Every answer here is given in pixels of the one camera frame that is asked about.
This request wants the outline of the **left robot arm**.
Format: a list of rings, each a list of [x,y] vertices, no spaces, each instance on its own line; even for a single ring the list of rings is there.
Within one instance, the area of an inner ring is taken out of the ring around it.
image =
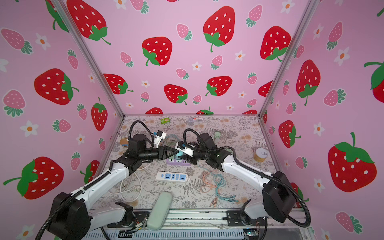
[[[109,168],[88,184],[66,194],[58,194],[53,201],[47,220],[39,229],[40,240],[48,231],[61,240],[81,240],[88,232],[108,224],[120,222],[129,206],[118,202],[114,207],[92,214],[92,206],[117,183],[131,176],[143,162],[166,160],[177,155],[178,150],[160,146],[166,133],[158,131],[148,139],[144,134],[129,135],[128,149],[118,159],[111,161]]]

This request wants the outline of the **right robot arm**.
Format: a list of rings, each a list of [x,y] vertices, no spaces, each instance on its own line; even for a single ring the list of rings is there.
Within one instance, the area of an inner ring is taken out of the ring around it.
[[[243,204],[240,218],[245,225],[251,225],[258,218],[272,218],[279,223],[289,220],[302,228],[311,225],[308,206],[282,172],[273,174],[242,162],[234,148],[217,147],[209,134],[200,135],[193,129],[184,130],[183,140],[176,148],[183,152],[182,158],[193,165],[204,160],[213,169],[237,177],[262,194],[262,201],[247,200]]]

